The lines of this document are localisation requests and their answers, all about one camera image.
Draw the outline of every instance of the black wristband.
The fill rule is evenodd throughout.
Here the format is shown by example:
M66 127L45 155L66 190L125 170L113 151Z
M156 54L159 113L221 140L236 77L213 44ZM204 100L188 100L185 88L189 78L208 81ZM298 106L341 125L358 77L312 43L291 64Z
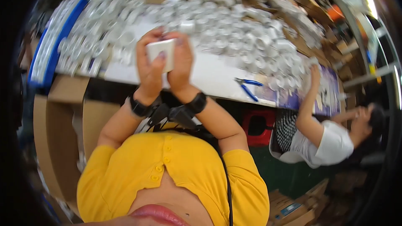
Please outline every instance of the black wristband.
M203 92L200 92L195 96L195 98L190 103L187 103L184 106L188 108L190 111L192 111L194 114L197 114L201 113L206 105L207 105L207 96Z
M139 102L138 100L134 99L134 92L130 93L129 95L131 111L138 117L149 117L152 114L153 108L152 104L146 106Z

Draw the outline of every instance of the yellow shirt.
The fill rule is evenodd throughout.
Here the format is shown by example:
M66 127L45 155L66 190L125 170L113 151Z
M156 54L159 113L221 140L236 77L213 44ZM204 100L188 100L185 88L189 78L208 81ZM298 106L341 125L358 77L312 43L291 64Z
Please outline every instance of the yellow shirt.
M234 225L265 226L268 191L252 156L236 149L223 158L232 188ZM215 226L228 225L227 180L218 153L204 140L169 132L132 135L117 150L95 148L77 188L83 221L126 215L139 190L159 187L165 168L176 186L198 196Z

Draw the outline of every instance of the woman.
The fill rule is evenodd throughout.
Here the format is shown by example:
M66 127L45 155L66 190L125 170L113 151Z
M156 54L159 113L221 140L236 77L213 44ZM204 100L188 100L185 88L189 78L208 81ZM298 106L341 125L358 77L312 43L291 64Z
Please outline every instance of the woman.
M200 93L189 82L193 55L187 36L162 35L159 28L137 43L141 85L133 99L144 106L159 96L165 65L164 53L148 61L146 45L172 38L176 39L174 69L167 77L172 93L183 104ZM228 225L228 185L218 152L204 140L174 131L133 135L143 118L132 108L127 99L102 129L80 178L77 200L83 221L123 217L118 220L133 225ZM243 129L211 98L196 117L218 139L232 191L234 225L265 225L267 187Z
M348 158L356 148L380 138L385 123L382 107L371 103L319 123L312 110L320 86L317 65L311 68L311 88L302 102L299 115L281 110L276 122L276 135L283 152L298 152L311 168L333 165ZM342 122L353 120L351 130Z

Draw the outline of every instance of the lips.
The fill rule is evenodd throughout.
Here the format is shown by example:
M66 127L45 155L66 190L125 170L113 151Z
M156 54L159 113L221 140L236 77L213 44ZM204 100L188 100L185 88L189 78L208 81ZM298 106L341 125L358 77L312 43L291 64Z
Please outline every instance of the lips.
M190 226L186 221L179 217L172 210L158 204L148 204L142 206L130 214L133 217L151 217L160 223L174 226Z

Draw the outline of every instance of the white shirt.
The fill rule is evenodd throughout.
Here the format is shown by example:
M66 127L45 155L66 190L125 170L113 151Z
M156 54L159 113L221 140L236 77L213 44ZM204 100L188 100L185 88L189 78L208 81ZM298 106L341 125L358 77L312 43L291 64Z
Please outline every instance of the white shirt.
M353 153L354 146L346 128L329 120L321 124L324 126L324 133L318 148L299 130L294 134L290 145L290 151L298 152L310 168L340 163Z

